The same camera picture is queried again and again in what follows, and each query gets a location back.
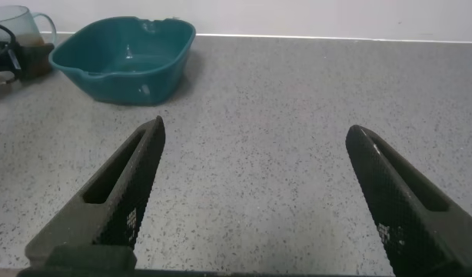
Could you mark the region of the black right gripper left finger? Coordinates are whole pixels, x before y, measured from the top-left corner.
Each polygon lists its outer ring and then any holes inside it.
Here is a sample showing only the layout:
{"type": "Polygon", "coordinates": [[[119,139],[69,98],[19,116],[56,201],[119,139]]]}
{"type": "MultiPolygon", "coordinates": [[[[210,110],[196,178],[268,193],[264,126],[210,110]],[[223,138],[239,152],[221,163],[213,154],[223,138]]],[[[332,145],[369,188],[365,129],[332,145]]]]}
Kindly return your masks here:
{"type": "Polygon", "coordinates": [[[32,265],[59,246],[120,245],[136,239],[165,146],[162,117],[137,127],[26,245],[32,265]]]}

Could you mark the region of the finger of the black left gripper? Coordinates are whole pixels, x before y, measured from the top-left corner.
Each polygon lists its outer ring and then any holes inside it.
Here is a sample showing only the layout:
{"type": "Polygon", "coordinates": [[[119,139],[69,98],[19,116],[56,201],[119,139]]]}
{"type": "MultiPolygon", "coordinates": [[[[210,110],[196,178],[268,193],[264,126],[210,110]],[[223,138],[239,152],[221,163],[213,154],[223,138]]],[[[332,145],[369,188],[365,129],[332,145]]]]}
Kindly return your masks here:
{"type": "Polygon", "coordinates": [[[52,43],[22,46],[22,79],[32,80],[50,73],[52,66],[48,61],[48,56],[54,48],[52,43]]]}

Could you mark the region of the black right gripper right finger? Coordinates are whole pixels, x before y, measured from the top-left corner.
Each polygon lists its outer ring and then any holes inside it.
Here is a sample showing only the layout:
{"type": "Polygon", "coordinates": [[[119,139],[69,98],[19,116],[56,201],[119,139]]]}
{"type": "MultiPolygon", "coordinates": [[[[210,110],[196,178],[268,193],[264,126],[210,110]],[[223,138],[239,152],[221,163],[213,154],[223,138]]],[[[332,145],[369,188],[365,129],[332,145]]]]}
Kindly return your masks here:
{"type": "Polygon", "coordinates": [[[472,276],[472,216],[370,129],[345,143],[394,274],[472,276]]]}

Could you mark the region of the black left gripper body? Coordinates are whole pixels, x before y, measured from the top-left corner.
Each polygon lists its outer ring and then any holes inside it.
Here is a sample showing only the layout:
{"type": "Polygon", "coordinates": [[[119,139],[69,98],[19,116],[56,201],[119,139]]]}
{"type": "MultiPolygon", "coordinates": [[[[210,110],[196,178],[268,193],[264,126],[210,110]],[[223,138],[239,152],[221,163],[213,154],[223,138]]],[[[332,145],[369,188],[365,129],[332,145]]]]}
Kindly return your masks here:
{"type": "Polygon", "coordinates": [[[0,42],[0,72],[21,74],[21,65],[16,55],[16,43],[0,42]]]}

